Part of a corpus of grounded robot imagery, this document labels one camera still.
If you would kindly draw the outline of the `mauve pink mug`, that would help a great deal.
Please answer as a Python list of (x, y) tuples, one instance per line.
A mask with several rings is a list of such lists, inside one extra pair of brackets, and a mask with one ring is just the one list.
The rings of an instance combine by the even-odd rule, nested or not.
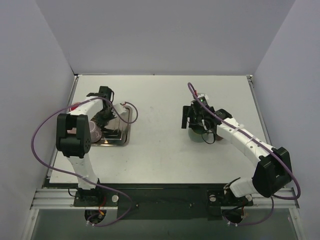
[(96, 122), (89, 122), (90, 138), (92, 143), (96, 143), (102, 138), (102, 131)]

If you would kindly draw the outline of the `green mug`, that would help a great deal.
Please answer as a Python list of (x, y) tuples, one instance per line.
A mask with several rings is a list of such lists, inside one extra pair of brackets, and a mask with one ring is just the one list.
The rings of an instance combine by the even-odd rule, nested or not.
[(193, 130), (192, 128), (188, 129), (188, 136), (195, 143), (204, 143), (209, 140), (208, 133), (203, 133), (201, 130)]

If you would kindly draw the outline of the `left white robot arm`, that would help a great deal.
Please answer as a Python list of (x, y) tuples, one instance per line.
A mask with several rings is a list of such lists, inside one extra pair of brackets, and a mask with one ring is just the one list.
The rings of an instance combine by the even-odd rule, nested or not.
[(111, 101), (114, 91), (101, 86), (96, 93), (89, 93), (83, 104), (79, 104), (69, 113), (57, 116), (56, 148), (62, 152), (73, 168), (78, 180), (77, 197), (97, 206), (103, 201), (103, 193), (96, 188), (99, 178), (96, 176), (89, 151), (92, 145), (90, 120), (98, 115), (105, 121), (114, 118), (111, 107), (104, 99)]

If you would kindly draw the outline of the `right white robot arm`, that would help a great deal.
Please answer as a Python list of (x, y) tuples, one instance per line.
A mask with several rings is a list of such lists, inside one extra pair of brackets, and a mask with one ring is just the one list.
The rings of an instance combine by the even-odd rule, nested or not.
[(239, 177), (224, 187), (223, 198), (230, 205), (251, 194), (269, 198), (293, 179), (290, 154), (284, 147), (275, 148), (259, 140), (229, 112), (208, 106), (204, 97), (183, 106), (181, 127), (199, 135), (212, 133), (215, 141), (229, 141), (254, 166), (251, 178)]

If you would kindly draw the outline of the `red mug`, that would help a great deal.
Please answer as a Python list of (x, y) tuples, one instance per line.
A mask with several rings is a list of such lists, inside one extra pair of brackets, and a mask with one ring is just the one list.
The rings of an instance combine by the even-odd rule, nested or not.
[(80, 104), (80, 102), (74, 102), (74, 103), (70, 106), (69, 111), (71, 112), (71, 111), (75, 110), (75, 109), (79, 106), (79, 104)]

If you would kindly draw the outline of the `dark brown mug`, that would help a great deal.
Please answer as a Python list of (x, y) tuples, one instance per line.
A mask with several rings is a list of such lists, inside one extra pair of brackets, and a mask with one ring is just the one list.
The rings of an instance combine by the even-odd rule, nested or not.
[(221, 140), (223, 140), (224, 138), (223, 137), (221, 137), (221, 136), (219, 136), (219, 135), (215, 135), (215, 140), (216, 141), (221, 141)]

